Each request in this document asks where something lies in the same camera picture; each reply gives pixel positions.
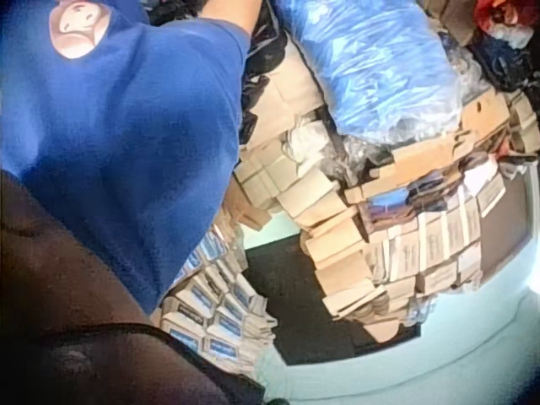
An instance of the box label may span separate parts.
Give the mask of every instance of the box label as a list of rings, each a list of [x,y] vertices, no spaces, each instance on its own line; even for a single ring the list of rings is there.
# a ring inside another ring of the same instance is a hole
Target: box label
[[[185,333],[182,333],[182,332],[178,332],[176,329],[170,329],[170,335],[176,340],[179,340],[180,342],[184,343],[188,348],[190,348],[194,352],[198,352],[199,342],[194,337],[186,335]]]
[[[238,321],[242,321],[243,317],[241,312],[228,300],[224,302],[225,309],[227,309],[232,316],[234,316]]]
[[[242,328],[240,327],[240,325],[238,325],[234,321],[231,321],[226,316],[219,317],[219,325],[227,329],[229,332],[231,332],[233,335],[237,336],[238,338],[242,337]]]
[[[210,353],[216,357],[225,359],[238,359],[236,348],[228,345],[227,343],[220,342],[219,340],[210,339]]]
[[[233,287],[233,294],[236,299],[248,310],[250,307],[250,297],[240,288],[238,284]]]
[[[201,301],[204,306],[206,306],[209,310],[212,309],[212,301],[196,285],[192,287],[192,293],[198,298],[199,301]]]

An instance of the stack of boxes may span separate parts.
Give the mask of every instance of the stack of boxes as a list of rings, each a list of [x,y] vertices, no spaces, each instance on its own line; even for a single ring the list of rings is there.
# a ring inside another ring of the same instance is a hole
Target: stack of boxes
[[[242,275],[235,233],[223,216],[179,271],[159,327],[222,370],[249,375],[278,323],[266,312],[267,299]]]
[[[462,184],[462,162],[479,150],[487,157],[482,145],[500,137],[510,124],[516,123],[514,132],[529,128],[532,118],[522,113],[524,104],[522,98],[512,100],[510,117],[505,96],[490,88],[464,107],[460,131],[394,149],[391,165],[371,171],[375,180],[347,190],[316,167],[300,177],[277,138],[245,156],[235,175],[254,205],[278,203],[303,230],[303,249],[313,259],[332,317],[361,321],[383,342],[408,318],[412,300],[478,288],[483,276],[480,219],[502,198],[505,183],[491,156],[481,164],[487,169],[478,170],[483,182],[469,190]],[[532,137],[540,141],[537,134]],[[362,207],[370,198],[407,187],[433,170],[453,173],[448,183],[460,185],[446,199],[445,211],[366,230]]]

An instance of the plastic bag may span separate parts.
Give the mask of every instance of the plastic bag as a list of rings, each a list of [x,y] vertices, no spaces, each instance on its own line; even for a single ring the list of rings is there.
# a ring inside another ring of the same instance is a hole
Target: plastic bag
[[[473,54],[445,32],[439,33],[448,60],[456,72],[462,87],[462,101],[467,104],[489,89],[489,82],[483,78],[482,67],[474,60]]]
[[[457,129],[461,94],[413,0],[275,0],[342,135],[371,143]]]

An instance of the tan box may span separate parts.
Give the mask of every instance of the tan box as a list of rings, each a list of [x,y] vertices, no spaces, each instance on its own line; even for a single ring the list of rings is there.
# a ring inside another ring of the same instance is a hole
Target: tan box
[[[512,127],[525,129],[536,120],[536,114],[532,109],[531,102],[526,95],[522,94],[512,103],[510,109],[510,125]]]
[[[457,282],[463,284],[482,271],[482,246],[480,241],[469,246],[457,258]]]
[[[296,168],[296,162],[286,156],[282,156],[267,166],[265,170],[279,191],[284,192],[298,180],[299,177]]]
[[[365,262],[372,273],[373,282],[382,283],[386,279],[387,268],[384,243],[370,243],[363,249]]]
[[[399,331],[399,320],[376,321],[369,325],[364,325],[364,329],[378,342],[384,343],[392,340]]]
[[[418,274],[420,271],[419,232],[398,236],[390,241],[390,281]]]
[[[286,192],[279,195],[278,201],[285,211],[295,218],[332,189],[333,183],[320,170],[314,168]]]
[[[477,0],[449,0],[440,17],[440,22],[461,46],[468,45],[476,31],[474,22],[476,2]]]
[[[422,214],[420,229],[420,271],[423,271],[438,266],[448,258],[445,254],[445,238],[448,230],[443,226],[442,218],[425,224]]]
[[[371,271],[365,262],[364,255],[357,252],[349,257],[315,272],[317,280],[326,295],[332,295],[361,284],[371,279]]]
[[[235,175],[238,181],[243,183],[250,177],[253,177],[260,170],[262,170],[261,162],[259,162],[257,159],[248,159],[244,162],[240,162],[235,167]]]
[[[346,247],[339,253],[336,253],[335,255],[331,255],[330,257],[320,262],[314,262],[315,268],[317,270],[322,270],[323,268],[327,268],[331,266],[332,264],[335,264],[339,262],[340,260],[343,260],[345,257],[348,257],[354,253],[361,251],[364,246],[365,246],[365,242],[363,240],[361,240],[360,242],[354,243],[351,246]]]
[[[482,218],[488,216],[491,210],[505,195],[506,187],[502,175],[496,175],[477,195],[478,206]]]
[[[467,243],[472,243],[478,239],[482,234],[480,228],[480,212],[478,211],[478,205],[476,199],[473,198],[465,202],[465,214],[467,215]]]
[[[476,131],[477,142],[481,142],[509,120],[505,97],[491,88],[463,107],[462,129]]]
[[[262,167],[271,165],[284,156],[281,141],[279,139],[274,139],[273,141],[262,145],[256,150],[256,153],[253,156],[261,163]]]
[[[342,213],[346,209],[345,202],[343,202],[336,192],[332,191],[307,208],[294,221],[300,228],[306,230]]]
[[[446,223],[448,225],[448,251],[449,256],[452,257],[465,247],[462,215],[459,208],[446,215]]]
[[[305,247],[314,262],[322,262],[328,257],[362,240],[362,236],[354,221],[347,219],[324,235],[307,240]]]
[[[421,0],[420,7],[427,11],[432,17],[440,19],[445,12],[448,0]]]
[[[353,205],[352,207],[347,208],[342,213],[339,213],[335,217],[332,217],[328,221],[325,221],[322,224],[318,225],[316,228],[311,229],[309,233],[314,238],[324,235],[326,232],[330,231],[332,228],[340,225],[343,221],[354,218],[357,214],[358,214],[358,208],[355,205]]]
[[[402,300],[414,296],[415,287],[416,277],[414,276],[384,285],[390,300]]]
[[[203,349],[203,339],[206,334],[199,334],[192,330],[186,329],[179,325],[176,325],[174,322],[170,321],[169,318],[173,317],[173,314],[170,314],[168,318],[164,318],[161,321],[161,329],[164,332],[169,333],[173,338],[184,343],[188,348],[193,350],[195,353],[200,352]]]
[[[277,187],[271,186],[270,188],[272,190],[269,190],[267,186],[267,174],[263,179],[261,173],[262,171],[250,177],[242,184],[242,188],[251,204],[253,204],[253,207],[267,209],[272,204],[273,197],[277,195],[275,193]]]
[[[450,288],[456,279],[457,262],[450,262],[418,274],[416,288],[423,294],[433,294]]]
[[[349,309],[351,306],[355,306],[356,303],[365,297],[370,297],[374,292],[375,286],[371,280],[366,278],[361,283],[351,287],[350,289],[345,289],[339,291],[338,293],[328,295],[322,299],[322,302],[330,314],[333,316],[338,316],[340,312]]]

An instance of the dark skin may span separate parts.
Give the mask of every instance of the dark skin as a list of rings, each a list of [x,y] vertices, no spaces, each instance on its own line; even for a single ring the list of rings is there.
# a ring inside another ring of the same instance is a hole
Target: dark skin
[[[3,338],[17,341],[113,323],[149,325],[112,271],[4,171],[1,236]],[[211,380],[157,339],[135,336],[122,340],[121,347],[107,343],[97,350],[106,352],[92,363],[91,375],[99,379],[83,383],[86,376],[71,374],[67,379],[66,360],[53,356],[42,371],[46,386],[34,391],[55,398],[67,393],[57,403],[81,403],[81,398],[103,403],[103,397],[108,403],[228,403]],[[121,384],[103,385],[119,375]],[[111,392],[120,399],[111,402]]]

